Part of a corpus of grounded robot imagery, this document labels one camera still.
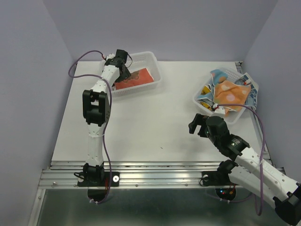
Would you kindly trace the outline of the orange polka dot towel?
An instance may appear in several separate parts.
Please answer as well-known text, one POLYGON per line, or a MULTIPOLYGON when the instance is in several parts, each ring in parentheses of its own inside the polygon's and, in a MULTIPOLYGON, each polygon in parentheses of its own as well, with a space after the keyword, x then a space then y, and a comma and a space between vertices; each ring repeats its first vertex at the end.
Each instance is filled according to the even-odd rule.
POLYGON ((250 90, 250 86, 237 85, 225 80, 214 87, 214 103, 218 105, 231 105, 225 107, 239 112, 242 107, 236 105, 245 104, 250 90))

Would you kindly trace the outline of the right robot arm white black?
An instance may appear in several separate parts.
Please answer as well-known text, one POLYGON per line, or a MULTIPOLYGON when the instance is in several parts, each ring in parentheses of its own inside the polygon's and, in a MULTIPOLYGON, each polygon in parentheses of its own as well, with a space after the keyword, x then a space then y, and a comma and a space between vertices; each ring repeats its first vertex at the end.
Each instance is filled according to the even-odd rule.
POLYGON ((264 159, 241 137, 231 134, 223 118, 197 113, 189 124, 189 133, 208 138, 227 157, 215 171, 203 171, 201 186, 236 184, 262 198, 287 224, 301 220, 301 185, 264 159))

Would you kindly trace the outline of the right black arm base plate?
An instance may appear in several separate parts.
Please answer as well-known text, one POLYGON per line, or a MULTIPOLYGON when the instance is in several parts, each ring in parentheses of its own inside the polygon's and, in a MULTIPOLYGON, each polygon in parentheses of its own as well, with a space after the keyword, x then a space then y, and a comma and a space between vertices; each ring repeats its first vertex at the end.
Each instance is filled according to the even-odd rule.
POLYGON ((233 184, 228 174, 219 171, 203 171, 200 180, 201 186, 230 186, 233 184))

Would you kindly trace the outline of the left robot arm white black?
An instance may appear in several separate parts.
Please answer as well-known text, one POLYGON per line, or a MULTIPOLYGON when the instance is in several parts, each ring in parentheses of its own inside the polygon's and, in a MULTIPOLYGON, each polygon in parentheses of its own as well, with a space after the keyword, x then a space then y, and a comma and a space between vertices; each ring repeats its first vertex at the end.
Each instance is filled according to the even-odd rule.
POLYGON ((126 51, 118 49, 115 54, 102 55, 104 65, 100 75, 72 76, 98 78, 96 84, 82 94, 83 117, 88 125, 88 155, 83 170, 74 174, 78 178, 79 187, 105 186, 112 178, 104 171, 104 135, 111 114, 112 87, 131 75, 126 66, 128 57, 126 51))

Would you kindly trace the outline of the red bear towel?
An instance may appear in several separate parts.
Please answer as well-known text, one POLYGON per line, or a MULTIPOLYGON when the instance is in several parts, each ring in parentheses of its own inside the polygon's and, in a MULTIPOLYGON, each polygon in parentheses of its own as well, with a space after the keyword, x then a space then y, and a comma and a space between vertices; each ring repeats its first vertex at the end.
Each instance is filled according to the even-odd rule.
POLYGON ((147 68, 131 72, 131 76, 122 82, 114 83, 113 90, 121 90, 154 82, 154 78, 147 68))

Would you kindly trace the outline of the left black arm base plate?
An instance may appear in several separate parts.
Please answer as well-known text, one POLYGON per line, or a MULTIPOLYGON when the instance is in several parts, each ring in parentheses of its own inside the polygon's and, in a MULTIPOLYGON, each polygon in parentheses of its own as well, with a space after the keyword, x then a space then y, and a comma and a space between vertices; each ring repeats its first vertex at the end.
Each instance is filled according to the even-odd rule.
MULTIPOLYGON (((77 186, 78 187, 109 187, 110 182, 110 173, 105 172, 103 179, 86 179, 84 177, 83 172, 75 172, 74 175, 77 177, 77 186)), ((112 182, 111 187, 118 187, 119 186, 119 179, 120 173, 119 172, 112 172, 112 182)))

